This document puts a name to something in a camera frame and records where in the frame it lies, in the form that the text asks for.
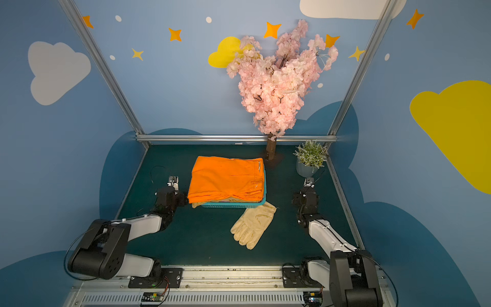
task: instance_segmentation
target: metal bracket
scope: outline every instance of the metal bracket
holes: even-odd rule
[[[147,277],[131,277],[130,282],[128,283],[128,288],[165,289],[167,287],[167,281],[165,281],[164,278],[166,277],[169,280],[169,288],[179,288],[181,285],[182,274],[182,268],[162,268],[162,281],[160,283],[155,284],[154,280],[150,280]]]
[[[316,282],[313,285],[306,285],[302,282],[300,268],[283,268],[283,287],[284,288],[320,288],[322,285]]]

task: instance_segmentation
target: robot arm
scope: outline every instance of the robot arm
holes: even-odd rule
[[[382,307],[382,293],[370,253],[343,239],[319,214],[318,201],[313,178],[306,178],[304,187],[293,198],[293,203],[299,206],[298,223],[308,228],[309,235],[329,256],[330,264],[310,260],[301,267],[307,268],[309,278],[329,287],[335,307]]]
[[[82,237],[68,261],[68,270],[110,279],[114,276],[149,277],[159,280],[160,261],[126,254],[128,241],[149,233],[165,230],[177,207],[187,204],[187,198],[177,191],[177,177],[170,177],[167,186],[156,193],[157,200],[150,214],[120,221],[95,220]]]

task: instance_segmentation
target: beige leather glove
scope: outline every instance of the beige leather glove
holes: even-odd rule
[[[268,202],[256,208],[246,209],[230,230],[235,241],[239,241],[240,245],[247,244],[249,250],[253,249],[273,220],[275,212],[276,207]]]

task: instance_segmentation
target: orange pants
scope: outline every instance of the orange pants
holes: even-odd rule
[[[218,201],[230,197],[245,202],[260,202],[263,196],[263,159],[196,159],[188,192],[190,203]]]

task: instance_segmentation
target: aluminum frame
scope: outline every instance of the aluminum frame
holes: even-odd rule
[[[266,142],[266,135],[156,135],[146,134],[137,135],[136,140],[140,142],[149,141],[191,141],[191,142]],[[277,138],[277,142],[303,142],[306,140],[316,140],[319,142],[335,142],[336,136],[282,136]]]
[[[145,160],[145,157],[147,156],[148,152],[148,147],[145,147],[145,152],[143,153],[143,157],[141,157],[140,164],[138,164],[138,168],[136,169],[136,172],[133,176],[133,179],[131,180],[130,186],[128,187],[128,190],[126,191],[126,194],[124,195],[123,201],[121,202],[121,205],[119,206],[118,212],[116,213],[116,216],[114,219],[116,220],[118,218],[119,213],[121,213],[121,209],[123,209],[123,205],[126,201],[126,198],[128,198],[128,194],[130,193],[131,187],[133,186],[133,183],[135,182],[136,176],[138,175],[138,172],[140,172],[141,165],[143,164],[143,160]]]
[[[104,60],[104,56],[99,49],[99,46],[97,46],[94,37],[83,22],[82,15],[80,14],[77,5],[73,0],[58,0],[58,2],[60,3],[61,8],[65,12],[68,19],[70,20],[72,26],[75,28],[75,31],[79,35],[83,44],[87,48],[87,51],[89,52],[97,68],[101,72],[102,77],[108,84],[109,89],[113,93],[116,101],[123,110],[124,115],[133,127],[133,130],[136,132],[137,135],[145,134],[142,126],[140,125],[140,122],[138,122],[138,119],[136,118],[136,115],[130,106],[130,103],[126,99],[123,90],[119,87],[119,84],[116,81],[116,77],[112,74],[109,65]],[[149,144],[147,142],[143,142],[143,146],[145,146],[145,148],[148,148],[148,145]]]
[[[281,266],[163,266],[182,267],[181,286],[171,289],[169,300],[162,306],[174,305],[276,305],[298,304],[304,291],[319,291],[319,288],[284,288]],[[394,307],[387,279],[377,267],[377,276],[382,291],[382,298],[387,307]],[[84,281],[73,286],[63,307],[80,306],[139,306],[144,292],[162,292],[163,289],[129,289],[127,278],[97,279]],[[210,299],[211,296],[223,295],[227,299]],[[263,299],[248,299],[244,296],[269,296]],[[329,289],[324,289],[326,300],[330,298]]]
[[[341,183],[339,182],[339,178],[337,176],[336,170],[334,169],[334,165],[332,164],[331,157],[327,155],[327,168],[329,169],[329,173],[331,174],[332,182],[334,183],[334,187],[336,188],[336,192],[339,197],[339,201],[341,202],[341,206],[343,207],[344,215],[346,216],[346,220],[350,225],[351,234],[355,239],[355,243],[359,249],[364,250],[365,245],[360,236],[360,232],[358,231],[358,227],[356,226],[355,219],[353,218],[353,214],[351,213],[350,206],[348,205],[348,201],[343,192],[343,188],[341,187]]]
[[[392,20],[392,12],[394,11],[394,7],[397,1],[399,0],[387,0],[387,3],[383,8],[382,14],[379,17],[377,24],[375,25],[375,29],[372,33],[372,36],[368,41],[368,45],[365,48],[365,53],[361,58],[360,64],[356,69],[355,75],[353,76],[348,91],[344,96],[343,102],[339,106],[339,109],[336,113],[336,117],[332,121],[331,127],[329,128],[328,135],[335,136],[337,134],[337,131],[341,126],[341,122],[343,121],[346,112],[348,112],[351,102],[355,98],[356,92],[360,87],[361,81],[363,80],[363,77],[365,77],[365,73],[367,72],[370,63],[372,62],[375,52],[377,52],[380,42],[382,42],[383,36],[385,35],[385,31],[387,31],[387,28],[389,27],[390,21]]]

